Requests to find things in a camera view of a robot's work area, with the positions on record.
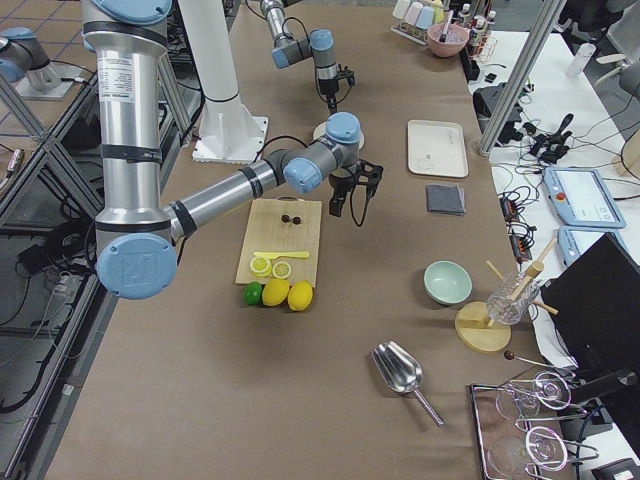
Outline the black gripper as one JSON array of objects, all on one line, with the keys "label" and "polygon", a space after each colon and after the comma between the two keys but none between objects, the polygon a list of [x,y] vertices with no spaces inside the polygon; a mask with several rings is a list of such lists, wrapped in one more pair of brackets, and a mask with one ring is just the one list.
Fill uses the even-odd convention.
[{"label": "black gripper", "polygon": [[339,92],[339,82],[346,80],[350,87],[355,85],[355,73],[347,66],[330,65],[315,67],[315,82],[317,93],[326,98],[326,103],[331,113],[337,112],[336,95]]},{"label": "black gripper", "polygon": [[329,183],[333,188],[333,196],[329,202],[329,214],[331,216],[341,216],[345,199],[349,192],[356,186],[366,188],[366,198],[372,199],[382,180],[384,168],[368,162],[365,159],[358,159],[347,168],[335,170],[329,175]]}]

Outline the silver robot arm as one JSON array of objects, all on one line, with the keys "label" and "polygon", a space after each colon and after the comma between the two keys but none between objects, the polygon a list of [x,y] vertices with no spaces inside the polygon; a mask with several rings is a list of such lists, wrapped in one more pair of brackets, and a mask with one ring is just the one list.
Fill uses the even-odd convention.
[{"label": "silver robot arm", "polygon": [[333,34],[328,29],[308,31],[297,18],[287,16],[285,8],[295,1],[260,1],[260,11],[273,40],[271,56],[278,69],[285,69],[311,58],[314,63],[316,93],[329,112],[338,111],[340,82],[346,81],[348,91],[355,85],[355,73],[336,60]]},{"label": "silver robot arm", "polygon": [[236,206],[288,184],[300,193],[328,182],[330,212],[348,193],[376,192],[382,168],[361,158],[361,126],[333,111],[324,133],[298,150],[266,153],[268,121],[242,104],[227,23],[218,1],[178,5],[204,100],[198,155],[240,164],[238,172],[183,199],[160,202],[157,107],[161,62],[168,54],[168,1],[87,1],[83,37],[97,57],[105,199],[95,220],[96,270],[125,299],[165,290],[179,258],[174,242]]}]

